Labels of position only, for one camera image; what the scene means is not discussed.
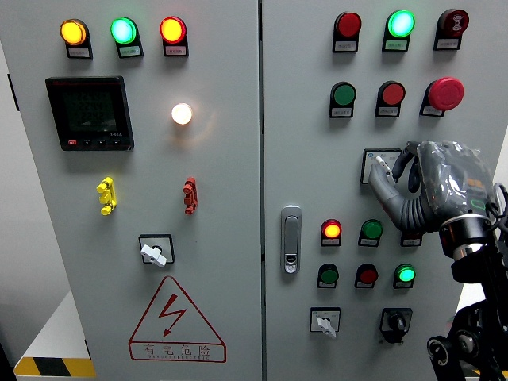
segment high voltage warning sign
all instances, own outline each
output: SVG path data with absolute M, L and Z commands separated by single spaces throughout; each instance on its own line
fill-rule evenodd
M 175 278 L 166 276 L 129 340 L 133 360 L 225 363 L 225 343 Z

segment green indicator light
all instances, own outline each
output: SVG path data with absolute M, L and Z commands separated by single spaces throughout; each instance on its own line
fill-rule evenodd
M 377 240 L 383 234 L 383 226 L 377 220 L 369 220 L 363 224 L 362 233 L 369 240 Z
M 397 277 L 402 282 L 410 282 L 414 279 L 416 273 L 414 272 L 413 266 L 410 265 L 402 265 L 397 269 Z
M 111 35 L 119 44 L 130 44 L 136 38 L 136 26 L 126 17 L 117 18 L 111 23 Z
M 398 10 L 388 19 L 388 31 L 393 37 L 407 37 L 413 32 L 414 15 L 409 10 Z
M 475 207 L 476 209 L 485 210 L 486 208 L 485 202 L 480 200 L 471 200 L 471 205 L 473 205 L 473 207 Z
M 326 284 L 335 283 L 339 275 L 334 270 L 326 270 L 321 274 L 321 281 Z
M 340 85 L 333 93 L 333 99 L 341 106 L 346 106 L 355 100 L 356 92 L 351 85 Z

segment yellow black hazard stripe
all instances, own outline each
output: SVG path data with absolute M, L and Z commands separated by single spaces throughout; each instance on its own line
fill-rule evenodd
M 52 357 L 23 357 L 14 368 L 15 375 L 45 375 L 52 377 L 95 377 L 90 359 L 57 359 Z

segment green push button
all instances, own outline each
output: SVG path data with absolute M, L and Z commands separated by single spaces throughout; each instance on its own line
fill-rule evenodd
M 339 279 L 339 274 L 334 270 L 326 270 L 321 274 L 321 281 L 326 284 L 333 284 Z
M 416 272 L 410 264 L 401 264 L 395 270 L 395 274 L 401 282 L 411 282 L 416 276 Z
M 340 106 L 347 106 L 356 98 L 356 91 L 353 86 L 348 83 L 341 84 L 335 89 L 333 93 L 333 99 Z
M 368 220 L 362 225 L 362 233 L 369 240 L 377 240 L 383 234 L 383 226 L 378 220 Z

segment emergency stop button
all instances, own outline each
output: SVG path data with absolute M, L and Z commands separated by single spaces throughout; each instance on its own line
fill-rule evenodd
M 464 85 L 457 78 L 444 77 L 430 83 L 421 104 L 420 115 L 443 117 L 464 97 Z

